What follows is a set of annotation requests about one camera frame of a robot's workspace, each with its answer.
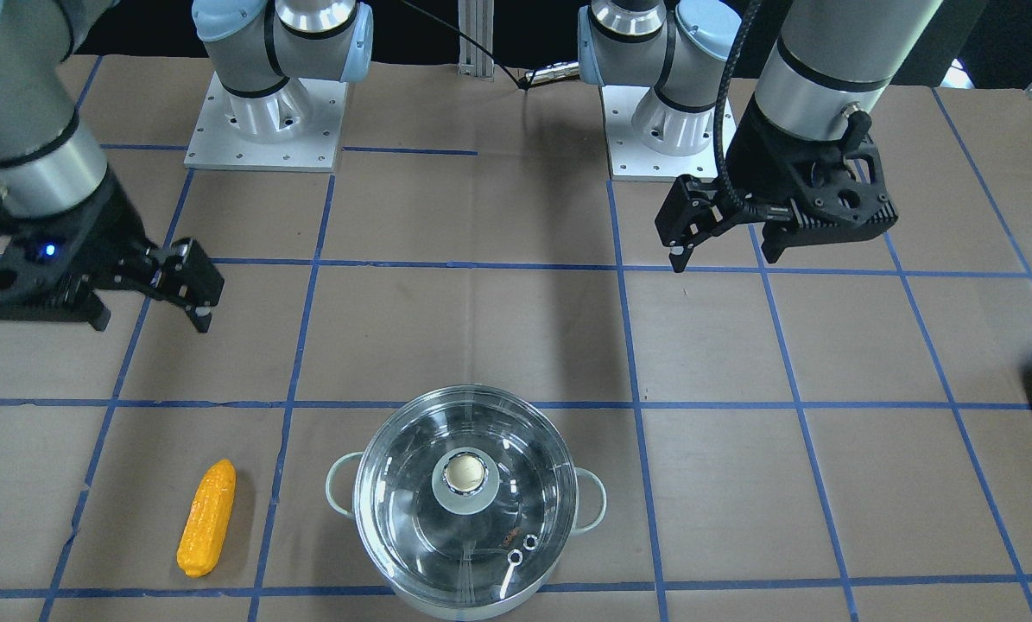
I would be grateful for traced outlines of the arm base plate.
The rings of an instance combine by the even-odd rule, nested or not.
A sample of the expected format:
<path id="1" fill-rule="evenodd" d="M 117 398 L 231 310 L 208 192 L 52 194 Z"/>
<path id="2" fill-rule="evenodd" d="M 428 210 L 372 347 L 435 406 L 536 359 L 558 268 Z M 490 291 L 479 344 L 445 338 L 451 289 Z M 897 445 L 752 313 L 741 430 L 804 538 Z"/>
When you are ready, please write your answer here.
<path id="1" fill-rule="evenodd" d="M 713 109 L 687 113 L 670 109 L 643 86 L 603 86 L 601 101 L 612 181 L 717 177 L 713 129 L 722 122 L 728 149 L 736 131 L 730 102 L 721 114 Z"/>
<path id="2" fill-rule="evenodd" d="M 328 173 L 337 168 L 349 84 L 291 79 L 240 98 L 212 76 L 184 164 L 197 170 Z"/>

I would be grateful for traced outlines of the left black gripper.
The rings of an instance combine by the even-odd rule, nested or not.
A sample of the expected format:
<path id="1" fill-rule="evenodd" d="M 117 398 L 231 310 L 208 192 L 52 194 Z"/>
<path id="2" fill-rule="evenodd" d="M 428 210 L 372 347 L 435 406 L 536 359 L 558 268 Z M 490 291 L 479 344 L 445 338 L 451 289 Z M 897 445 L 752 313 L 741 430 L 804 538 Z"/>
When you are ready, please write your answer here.
<path id="1" fill-rule="evenodd" d="M 862 243 L 897 224 L 871 114 L 839 114 L 839 138 L 808 141 L 763 114 L 750 98 L 725 166 L 733 188 L 747 198 L 750 223 L 762 223 L 762 253 L 776 263 L 805 245 Z M 719 182 L 679 176 L 671 182 L 656 230 L 673 272 L 682 273 L 694 248 L 744 224 Z"/>

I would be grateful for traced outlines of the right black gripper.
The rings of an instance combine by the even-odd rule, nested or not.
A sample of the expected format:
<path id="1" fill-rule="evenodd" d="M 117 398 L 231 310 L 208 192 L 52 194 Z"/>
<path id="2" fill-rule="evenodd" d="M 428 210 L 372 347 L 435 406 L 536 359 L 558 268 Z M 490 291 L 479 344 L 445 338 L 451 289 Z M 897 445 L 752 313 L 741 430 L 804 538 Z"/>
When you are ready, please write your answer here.
<path id="1" fill-rule="evenodd" d="M 0 321 L 86 323 L 104 331 L 100 290 L 136 291 L 176 306 L 207 333 L 225 279 L 194 238 L 157 248 L 112 170 L 76 207 L 11 217 L 0 187 Z"/>

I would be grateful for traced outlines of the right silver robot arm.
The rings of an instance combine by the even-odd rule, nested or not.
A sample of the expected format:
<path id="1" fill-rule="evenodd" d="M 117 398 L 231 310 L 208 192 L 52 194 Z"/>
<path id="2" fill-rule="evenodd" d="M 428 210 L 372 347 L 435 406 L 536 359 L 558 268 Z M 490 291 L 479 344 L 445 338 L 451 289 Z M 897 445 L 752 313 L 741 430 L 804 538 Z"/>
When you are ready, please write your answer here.
<path id="1" fill-rule="evenodd" d="M 209 329 L 225 280 L 192 238 L 159 245 L 56 67 L 111 1 L 0 1 L 0 321 L 105 330 L 131 290 Z M 200 169 L 330 172 L 347 84 L 369 72 L 361 1 L 196 1 L 214 78 L 189 142 Z"/>

